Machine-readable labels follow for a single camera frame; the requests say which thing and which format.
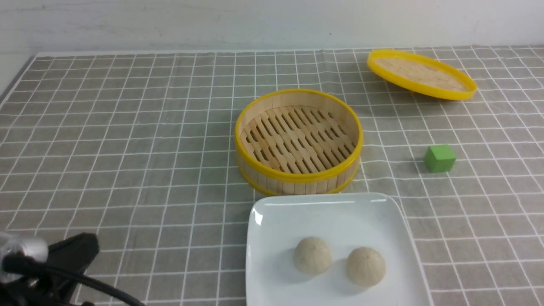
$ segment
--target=bamboo steamer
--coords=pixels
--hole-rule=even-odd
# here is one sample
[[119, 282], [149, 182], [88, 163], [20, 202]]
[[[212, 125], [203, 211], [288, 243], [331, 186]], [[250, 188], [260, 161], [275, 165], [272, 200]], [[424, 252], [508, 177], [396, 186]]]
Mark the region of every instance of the bamboo steamer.
[[355, 112], [334, 96], [288, 89], [260, 97], [234, 128], [238, 167], [266, 195], [335, 193], [360, 166]]

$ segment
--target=black cable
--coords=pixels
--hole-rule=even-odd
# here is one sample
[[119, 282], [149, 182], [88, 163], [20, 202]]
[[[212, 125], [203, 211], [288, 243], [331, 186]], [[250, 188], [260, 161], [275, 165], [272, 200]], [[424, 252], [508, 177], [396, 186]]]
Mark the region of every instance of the black cable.
[[101, 281], [98, 281], [94, 278], [90, 278], [88, 276], [82, 275], [82, 274], [76, 274], [61, 268], [48, 266], [45, 264], [39, 264], [41, 266], [42, 271], [46, 273], [50, 273], [53, 275], [57, 275], [60, 277], [64, 277], [66, 279], [71, 279], [73, 281], [76, 281], [84, 286], [93, 288], [95, 290], [98, 290], [100, 292], [103, 292], [109, 296], [112, 296], [122, 302], [127, 303], [130, 306], [145, 306], [144, 303], [140, 302], [133, 296], [129, 295], [128, 293], [121, 291], [113, 286], [110, 286], [106, 283], [103, 283]]
[[49, 266], [36, 262], [31, 258], [27, 258], [22, 254], [8, 255], [2, 260], [2, 268], [8, 273], [22, 274], [25, 276], [43, 276], [43, 275], [55, 275], [69, 280], [73, 280], [84, 286], [93, 288], [100, 292], [103, 292], [111, 297], [114, 297], [122, 302], [127, 303], [130, 306], [145, 306], [131, 295], [114, 288], [106, 283], [103, 283], [94, 278], [88, 276], [73, 273], [65, 269]]

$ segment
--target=green cube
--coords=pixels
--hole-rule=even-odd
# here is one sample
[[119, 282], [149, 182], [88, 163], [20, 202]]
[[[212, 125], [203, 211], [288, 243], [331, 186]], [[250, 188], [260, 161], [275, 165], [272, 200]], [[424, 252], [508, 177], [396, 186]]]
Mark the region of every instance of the green cube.
[[452, 147], [447, 144], [432, 145], [425, 153], [425, 165], [432, 173], [450, 171], [455, 159]]

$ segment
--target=grid pattern tablecloth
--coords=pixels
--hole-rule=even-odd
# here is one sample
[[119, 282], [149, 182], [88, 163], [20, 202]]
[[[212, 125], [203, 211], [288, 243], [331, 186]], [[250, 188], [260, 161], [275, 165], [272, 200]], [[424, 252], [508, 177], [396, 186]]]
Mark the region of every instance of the grid pattern tablecloth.
[[[544, 305], [544, 47], [414, 50], [473, 77], [466, 102], [384, 82], [369, 51], [37, 57], [0, 109], [0, 225], [97, 232], [88, 274], [148, 305], [244, 305], [262, 195], [236, 168], [233, 122], [257, 96], [311, 88], [359, 115], [347, 192], [400, 204], [435, 305]], [[450, 173], [427, 172], [431, 144], [455, 150]]]

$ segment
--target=white plate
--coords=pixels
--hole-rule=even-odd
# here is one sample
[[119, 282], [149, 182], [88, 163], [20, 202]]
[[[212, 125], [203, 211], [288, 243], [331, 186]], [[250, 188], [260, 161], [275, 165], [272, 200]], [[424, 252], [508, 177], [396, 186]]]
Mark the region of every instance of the white plate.
[[[309, 277], [293, 264], [308, 236], [324, 239], [333, 253], [329, 270]], [[372, 247], [387, 272], [363, 289], [345, 273], [349, 253]], [[379, 193], [264, 198], [253, 206], [246, 253], [248, 306], [430, 306], [413, 240], [395, 201]]]

